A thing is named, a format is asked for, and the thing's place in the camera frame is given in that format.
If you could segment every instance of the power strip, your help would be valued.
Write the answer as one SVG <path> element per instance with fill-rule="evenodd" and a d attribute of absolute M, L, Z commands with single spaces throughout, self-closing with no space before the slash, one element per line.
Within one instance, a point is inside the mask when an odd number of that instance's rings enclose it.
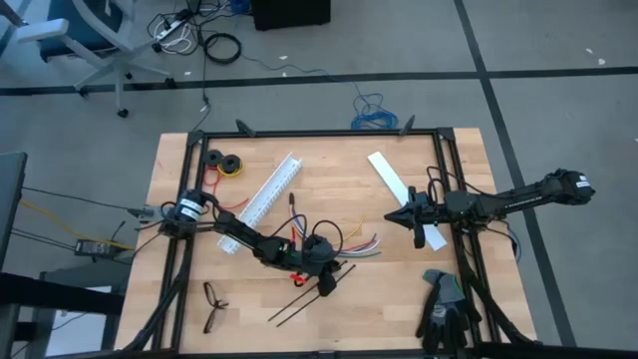
<path fill-rule="evenodd" d="M 156 40 L 157 41 L 161 41 L 163 40 L 166 36 L 170 35 L 173 31 L 175 31 L 179 26 L 181 26 L 184 22 L 186 22 L 185 20 L 175 20 L 172 22 L 172 24 L 170 24 L 170 27 L 165 29 L 164 31 L 160 32 L 157 36 L 156 36 Z"/>

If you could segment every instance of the black box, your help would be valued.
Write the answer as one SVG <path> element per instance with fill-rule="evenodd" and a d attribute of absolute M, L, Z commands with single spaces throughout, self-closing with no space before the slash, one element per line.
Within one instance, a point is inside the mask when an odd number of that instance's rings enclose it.
<path fill-rule="evenodd" d="M 330 22 L 330 0 L 251 0 L 255 29 L 270 30 Z"/>

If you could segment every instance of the white strip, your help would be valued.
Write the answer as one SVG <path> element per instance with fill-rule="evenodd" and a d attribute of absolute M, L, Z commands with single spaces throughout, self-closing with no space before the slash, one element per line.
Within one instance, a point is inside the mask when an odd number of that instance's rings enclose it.
<path fill-rule="evenodd" d="M 299 169 L 301 169 L 301 160 L 295 160 L 292 158 L 292 154 L 288 154 L 237 219 L 254 228 L 266 215 L 279 195 L 286 189 L 286 186 L 297 175 Z M 223 236 L 217 245 L 228 254 L 234 254 L 241 246 L 236 240 L 227 235 Z"/>
<path fill-rule="evenodd" d="M 395 196 L 400 205 L 408 203 L 408 188 L 403 184 L 397 173 L 390 167 L 390 164 L 381 155 L 381 153 L 373 153 L 368 156 L 368 161 L 377 170 L 379 176 L 383 179 L 386 185 L 390 188 L 390 191 Z M 426 234 L 426 241 L 430 244 L 433 250 L 439 250 L 444 245 L 448 244 L 443 236 L 439 233 L 439 230 L 431 225 L 426 224 L 423 226 L 423 231 Z"/>

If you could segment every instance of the wooden table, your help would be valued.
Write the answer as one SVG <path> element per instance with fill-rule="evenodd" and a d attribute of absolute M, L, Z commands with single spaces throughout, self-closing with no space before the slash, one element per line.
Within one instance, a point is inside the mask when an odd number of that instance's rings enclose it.
<path fill-rule="evenodd" d="M 479 130 L 455 129 L 455 134 L 466 180 L 482 190 L 494 192 Z M 186 134 L 161 136 L 149 204 L 175 200 L 185 140 Z M 261 220 L 256 227 L 258 231 L 271 233 L 289 217 L 288 193 L 292 191 L 296 196 L 297 211 L 308 216 L 309 225 L 327 218 L 339 224 L 344 233 L 349 233 L 365 213 L 363 225 L 346 244 L 366 242 L 377 233 L 382 239 L 379 248 L 383 254 L 350 259 L 357 267 L 330 296 L 320 298 L 294 319 L 275 328 L 277 321 L 268 323 L 267 318 L 305 288 L 294 287 L 289 273 L 261 265 L 248 249 L 241 248 L 237 254 L 228 255 L 216 245 L 218 234 L 199 234 L 195 239 L 179 352 L 420 347 L 414 333 L 424 299 L 432 288 L 422 275 L 428 268 L 457 271 L 451 231 L 448 225 L 439 226 L 448 245 L 437 252 L 429 247 L 414 249 L 410 231 L 383 220 L 383 214 L 400 206 L 368 163 L 367 156 L 380 151 L 406 185 L 425 190 L 428 182 L 426 166 L 437 164 L 431 137 L 222 139 L 211 141 L 209 148 L 227 155 L 236 154 L 245 162 L 243 174 L 224 179 L 219 185 L 217 196 L 222 205 L 234 204 L 256 194 L 289 153 L 303 160 L 303 168 Z M 195 162 L 191 167 L 191 181 L 194 172 Z M 213 180 L 214 173 L 207 175 L 210 176 L 207 180 Z M 504 230 L 495 223 L 493 227 Z M 326 226 L 322 232 L 335 240 L 334 229 Z M 153 229 L 143 231 L 138 246 L 155 234 Z M 509 239 L 491 232 L 481 233 L 479 239 L 494 299 L 523 334 L 535 337 Z M 158 302 L 167 244 L 167 239 L 159 238 L 135 259 L 116 347 L 123 347 L 134 338 Z M 230 303 L 215 319 L 210 334 L 202 333 L 211 309 L 205 299 L 204 281 L 211 281 L 217 296 Z M 298 305 L 287 309 L 280 318 L 296 308 Z M 174 304 L 166 317 L 165 346 L 168 346 L 173 315 Z M 484 323 L 481 331 L 483 338 L 488 340 Z"/>

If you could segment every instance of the glove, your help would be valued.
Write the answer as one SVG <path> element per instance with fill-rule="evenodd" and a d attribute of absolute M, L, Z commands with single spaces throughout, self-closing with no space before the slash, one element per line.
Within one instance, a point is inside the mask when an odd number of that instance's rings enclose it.
<path fill-rule="evenodd" d="M 446 350 L 465 348 L 468 345 L 465 331 L 470 329 L 469 320 L 480 322 L 480 314 L 468 304 L 455 275 L 429 269 L 424 279 L 434 285 L 416 333 L 417 338 L 423 338 L 424 350 L 434 355 L 439 343 L 443 343 Z"/>

